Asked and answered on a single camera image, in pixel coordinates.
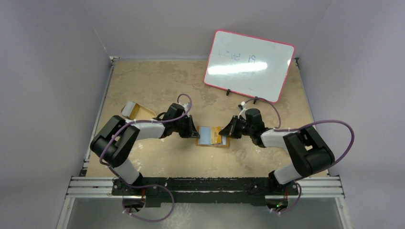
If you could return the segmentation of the grey credit card stack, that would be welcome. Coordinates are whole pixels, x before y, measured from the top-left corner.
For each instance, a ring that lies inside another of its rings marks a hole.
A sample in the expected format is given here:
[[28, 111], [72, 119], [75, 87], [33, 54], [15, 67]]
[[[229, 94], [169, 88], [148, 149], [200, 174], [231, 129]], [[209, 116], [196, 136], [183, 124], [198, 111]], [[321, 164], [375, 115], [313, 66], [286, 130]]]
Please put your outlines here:
[[121, 110], [121, 115], [127, 119], [133, 120], [131, 118], [132, 112], [135, 108], [136, 103], [133, 101], [127, 101], [127, 103], [124, 105], [124, 107]]

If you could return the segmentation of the gold credit card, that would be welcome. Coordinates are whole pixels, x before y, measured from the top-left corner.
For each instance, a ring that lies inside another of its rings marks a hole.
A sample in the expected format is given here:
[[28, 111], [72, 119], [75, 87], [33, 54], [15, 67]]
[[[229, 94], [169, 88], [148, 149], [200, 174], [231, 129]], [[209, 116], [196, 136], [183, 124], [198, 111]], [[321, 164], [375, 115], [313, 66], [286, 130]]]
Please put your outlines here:
[[218, 145], [221, 142], [221, 135], [219, 132], [221, 131], [221, 127], [211, 127], [210, 129], [210, 142], [211, 145]]

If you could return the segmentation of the orange leather card holder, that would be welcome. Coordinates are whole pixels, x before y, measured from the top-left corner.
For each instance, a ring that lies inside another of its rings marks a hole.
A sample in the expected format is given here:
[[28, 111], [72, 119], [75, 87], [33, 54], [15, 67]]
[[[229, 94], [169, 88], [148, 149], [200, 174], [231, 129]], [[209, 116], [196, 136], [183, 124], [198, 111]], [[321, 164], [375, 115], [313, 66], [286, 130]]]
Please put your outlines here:
[[199, 138], [196, 140], [196, 146], [206, 146], [206, 147], [229, 147], [230, 140], [227, 136], [219, 135], [219, 132], [223, 128], [218, 127], [207, 127], [198, 126], [197, 131], [199, 133]]

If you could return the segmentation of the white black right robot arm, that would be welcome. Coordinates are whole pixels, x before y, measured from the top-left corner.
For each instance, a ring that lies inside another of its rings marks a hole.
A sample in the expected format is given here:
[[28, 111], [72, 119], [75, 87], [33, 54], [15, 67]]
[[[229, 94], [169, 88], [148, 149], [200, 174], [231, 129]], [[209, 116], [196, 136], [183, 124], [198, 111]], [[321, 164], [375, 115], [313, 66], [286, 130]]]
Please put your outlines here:
[[268, 188], [274, 194], [284, 191], [288, 183], [309, 177], [335, 162], [334, 154], [314, 127], [279, 132], [265, 126], [256, 108], [247, 109], [244, 117], [233, 116], [219, 135], [233, 139], [246, 135], [258, 147], [277, 147], [288, 152], [291, 163], [268, 175]]

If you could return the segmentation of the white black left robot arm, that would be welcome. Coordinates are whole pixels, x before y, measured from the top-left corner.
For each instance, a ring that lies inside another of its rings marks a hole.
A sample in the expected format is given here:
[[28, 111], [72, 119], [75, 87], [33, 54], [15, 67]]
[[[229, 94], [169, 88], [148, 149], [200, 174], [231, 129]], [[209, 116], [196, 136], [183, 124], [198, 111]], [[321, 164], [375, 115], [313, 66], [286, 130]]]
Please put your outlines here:
[[101, 164], [122, 179], [124, 189], [130, 195], [137, 195], [144, 184], [142, 174], [129, 159], [133, 145], [137, 140], [163, 139], [173, 133], [178, 133], [181, 138], [199, 138], [189, 114], [191, 107], [191, 103], [172, 103], [162, 118], [150, 120], [130, 121], [115, 115], [93, 138], [89, 148], [99, 157]]

